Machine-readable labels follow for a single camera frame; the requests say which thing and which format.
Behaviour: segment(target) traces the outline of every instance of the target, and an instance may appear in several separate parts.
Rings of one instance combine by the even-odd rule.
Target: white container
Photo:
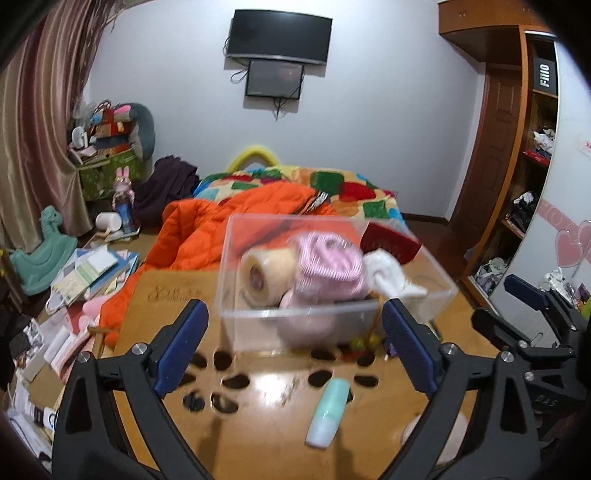
[[[371,220],[409,238],[416,237],[398,220]],[[282,248],[292,234],[302,231],[337,232],[359,245],[369,220],[313,215],[235,214],[228,220],[217,281],[216,310],[233,351],[275,352],[304,346],[334,346],[367,335],[374,326],[379,302],[350,301],[298,309],[252,309],[242,299],[238,276],[240,260],[253,247]],[[458,290],[425,247],[403,266],[415,284],[426,287],[427,297],[406,303],[420,322],[437,317]],[[327,329],[308,335],[298,327],[306,322]]]

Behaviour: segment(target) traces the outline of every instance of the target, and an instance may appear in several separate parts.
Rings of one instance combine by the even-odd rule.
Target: folded clothes
[[[410,282],[398,260],[377,249],[363,256],[369,288],[387,299],[415,299],[427,296],[428,290]]]

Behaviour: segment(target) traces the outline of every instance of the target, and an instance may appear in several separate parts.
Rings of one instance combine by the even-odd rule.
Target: black sign
[[[534,57],[534,90],[558,95],[556,64],[550,60]]]

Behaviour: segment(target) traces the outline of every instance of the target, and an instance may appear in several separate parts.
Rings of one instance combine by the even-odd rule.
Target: wall-mounted tv
[[[331,29],[331,18],[275,10],[236,10],[226,55],[325,65]]]

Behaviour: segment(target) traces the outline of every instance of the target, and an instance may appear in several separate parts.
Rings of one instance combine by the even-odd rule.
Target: wooden door
[[[491,218],[511,158],[521,100],[521,72],[489,69],[480,132],[452,229],[476,245]]]

